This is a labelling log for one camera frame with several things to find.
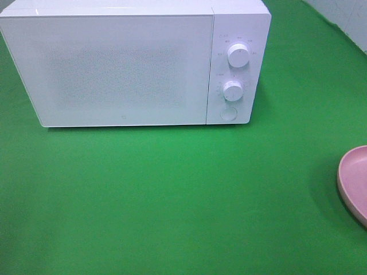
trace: wall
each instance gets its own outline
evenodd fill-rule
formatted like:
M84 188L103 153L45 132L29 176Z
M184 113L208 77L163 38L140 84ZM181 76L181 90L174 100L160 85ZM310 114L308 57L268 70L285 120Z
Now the wall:
M367 0L304 0L336 23L367 54Z

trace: power knob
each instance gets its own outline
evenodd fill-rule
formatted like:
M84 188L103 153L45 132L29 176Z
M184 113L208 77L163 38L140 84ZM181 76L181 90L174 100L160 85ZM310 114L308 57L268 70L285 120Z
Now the power knob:
M250 59L249 48L244 44L234 44L228 50L228 62L232 67L241 68Z

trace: microwave control panel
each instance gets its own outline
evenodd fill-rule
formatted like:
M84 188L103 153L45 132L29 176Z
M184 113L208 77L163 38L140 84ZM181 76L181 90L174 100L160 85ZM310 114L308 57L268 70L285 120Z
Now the microwave control panel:
M207 124L249 122L270 20L214 11Z

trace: white knob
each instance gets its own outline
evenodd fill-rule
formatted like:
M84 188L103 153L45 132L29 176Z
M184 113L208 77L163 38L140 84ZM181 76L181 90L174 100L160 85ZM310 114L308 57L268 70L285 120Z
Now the white knob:
M228 62L235 68L245 66L250 58L249 49L244 44L234 44L228 50Z
M228 101L236 101L243 97L243 88L238 81L227 82L223 87L224 98Z

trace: pink plate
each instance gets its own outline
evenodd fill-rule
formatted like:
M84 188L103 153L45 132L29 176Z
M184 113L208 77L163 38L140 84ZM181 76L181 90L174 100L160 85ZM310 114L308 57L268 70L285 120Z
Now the pink plate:
M347 207L367 227L367 146L354 148L343 156L338 187Z

